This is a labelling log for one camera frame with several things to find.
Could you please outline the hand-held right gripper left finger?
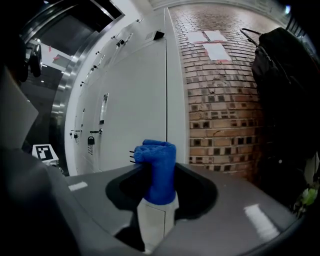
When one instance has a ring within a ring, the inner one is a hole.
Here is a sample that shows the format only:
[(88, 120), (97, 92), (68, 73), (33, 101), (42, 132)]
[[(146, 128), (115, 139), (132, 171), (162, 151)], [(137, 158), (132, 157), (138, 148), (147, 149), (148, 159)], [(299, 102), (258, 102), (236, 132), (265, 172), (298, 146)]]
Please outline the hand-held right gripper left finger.
[(129, 165), (71, 176), (81, 256), (146, 256), (138, 222), (138, 205), (151, 183), (150, 167)]

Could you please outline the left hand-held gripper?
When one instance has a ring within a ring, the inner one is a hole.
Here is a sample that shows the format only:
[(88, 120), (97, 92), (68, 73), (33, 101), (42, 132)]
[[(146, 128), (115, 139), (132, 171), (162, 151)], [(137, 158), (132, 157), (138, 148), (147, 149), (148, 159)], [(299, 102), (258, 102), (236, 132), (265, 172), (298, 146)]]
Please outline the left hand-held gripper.
[(47, 166), (57, 167), (59, 163), (59, 158), (51, 144), (34, 144), (32, 146), (32, 156)]

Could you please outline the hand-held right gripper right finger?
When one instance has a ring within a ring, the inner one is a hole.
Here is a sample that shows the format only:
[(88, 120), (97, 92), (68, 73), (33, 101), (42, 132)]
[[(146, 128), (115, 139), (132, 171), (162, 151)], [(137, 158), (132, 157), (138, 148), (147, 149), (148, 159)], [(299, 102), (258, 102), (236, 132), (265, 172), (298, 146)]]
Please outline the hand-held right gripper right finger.
[(279, 256), (300, 225), (250, 182), (178, 163), (175, 225), (152, 256)]

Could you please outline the blue wiping cloth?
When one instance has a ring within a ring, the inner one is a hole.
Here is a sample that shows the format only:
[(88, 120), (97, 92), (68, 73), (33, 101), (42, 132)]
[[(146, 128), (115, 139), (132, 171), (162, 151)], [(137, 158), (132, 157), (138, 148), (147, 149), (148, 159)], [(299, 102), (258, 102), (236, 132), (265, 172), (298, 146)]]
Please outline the blue wiping cloth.
[(151, 166), (151, 184), (144, 196), (149, 203), (167, 205), (175, 200), (176, 152), (174, 144), (153, 139), (145, 139), (134, 149), (134, 161)]

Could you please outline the pale green object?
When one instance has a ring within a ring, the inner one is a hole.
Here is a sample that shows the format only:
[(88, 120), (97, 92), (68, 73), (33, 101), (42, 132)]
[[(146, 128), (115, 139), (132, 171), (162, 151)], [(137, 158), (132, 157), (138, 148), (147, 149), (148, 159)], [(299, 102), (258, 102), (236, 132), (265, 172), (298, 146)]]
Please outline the pale green object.
[(318, 190), (315, 188), (306, 188), (295, 203), (294, 210), (298, 213), (305, 212), (311, 206), (318, 196)]

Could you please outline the black glossy object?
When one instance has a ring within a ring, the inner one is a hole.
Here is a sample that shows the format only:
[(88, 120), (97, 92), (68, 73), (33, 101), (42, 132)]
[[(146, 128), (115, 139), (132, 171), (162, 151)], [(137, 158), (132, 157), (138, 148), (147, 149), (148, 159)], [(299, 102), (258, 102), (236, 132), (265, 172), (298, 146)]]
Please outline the black glossy object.
[(30, 72), (35, 78), (38, 78), (42, 73), (42, 49), (41, 45), (37, 44), (33, 48), (30, 48), (30, 56), (28, 60), (28, 66), (30, 67)]

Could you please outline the large black hanging bag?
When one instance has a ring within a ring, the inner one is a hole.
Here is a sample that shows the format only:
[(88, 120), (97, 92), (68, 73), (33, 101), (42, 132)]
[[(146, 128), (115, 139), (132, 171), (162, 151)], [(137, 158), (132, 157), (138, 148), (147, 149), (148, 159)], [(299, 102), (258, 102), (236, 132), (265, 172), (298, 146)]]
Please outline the large black hanging bag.
[(252, 64), (272, 138), (263, 189), (283, 205), (306, 188), (306, 162), (320, 152), (320, 69), (303, 44), (279, 27), (259, 37)]

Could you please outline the white metal lockers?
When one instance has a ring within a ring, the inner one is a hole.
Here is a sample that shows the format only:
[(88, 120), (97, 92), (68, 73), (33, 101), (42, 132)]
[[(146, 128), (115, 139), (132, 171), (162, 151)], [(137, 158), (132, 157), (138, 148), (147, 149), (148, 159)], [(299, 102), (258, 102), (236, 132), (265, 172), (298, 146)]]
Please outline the white metal lockers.
[[(153, 40), (155, 31), (163, 32), (164, 37)], [(135, 147), (144, 140), (166, 140), (165, 33), (165, 12), (154, 12), (123, 28), (97, 52), (79, 87), (74, 123), (65, 141), (71, 176), (131, 165)], [(118, 47), (117, 43), (129, 34), (131, 39)], [(107, 93), (104, 124), (99, 124)], [(78, 134), (78, 144), (74, 133)], [(88, 145), (89, 136), (94, 137), (94, 145)]]

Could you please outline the white paper sheet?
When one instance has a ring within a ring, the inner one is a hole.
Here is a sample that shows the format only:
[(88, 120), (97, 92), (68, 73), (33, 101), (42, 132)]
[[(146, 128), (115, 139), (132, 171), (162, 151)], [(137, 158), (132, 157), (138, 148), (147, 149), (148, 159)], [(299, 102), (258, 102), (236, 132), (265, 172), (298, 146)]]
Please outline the white paper sheet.
[(205, 43), (203, 44), (211, 61), (231, 61), (231, 57), (221, 43)]
[(228, 40), (221, 34), (219, 30), (205, 30), (204, 33), (212, 42), (227, 42)]
[(209, 41), (204, 36), (202, 31), (192, 31), (186, 33), (186, 38), (190, 44), (208, 43)]

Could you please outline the black metal rack bar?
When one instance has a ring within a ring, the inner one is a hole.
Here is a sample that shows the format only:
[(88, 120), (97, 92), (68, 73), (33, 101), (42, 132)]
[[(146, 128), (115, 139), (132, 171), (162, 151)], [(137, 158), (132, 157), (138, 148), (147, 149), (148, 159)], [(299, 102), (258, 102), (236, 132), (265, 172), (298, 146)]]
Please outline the black metal rack bar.
[(261, 35), (261, 33), (259, 33), (258, 31), (254, 31), (248, 28), (240, 28), (240, 32), (247, 38), (247, 40), (254, 44), (256, 47), (258, 47), (258, 43), (255, 41), (255, 39), (252, 37), (252, 35), (255, 35), (257, 37), (259, 37)]

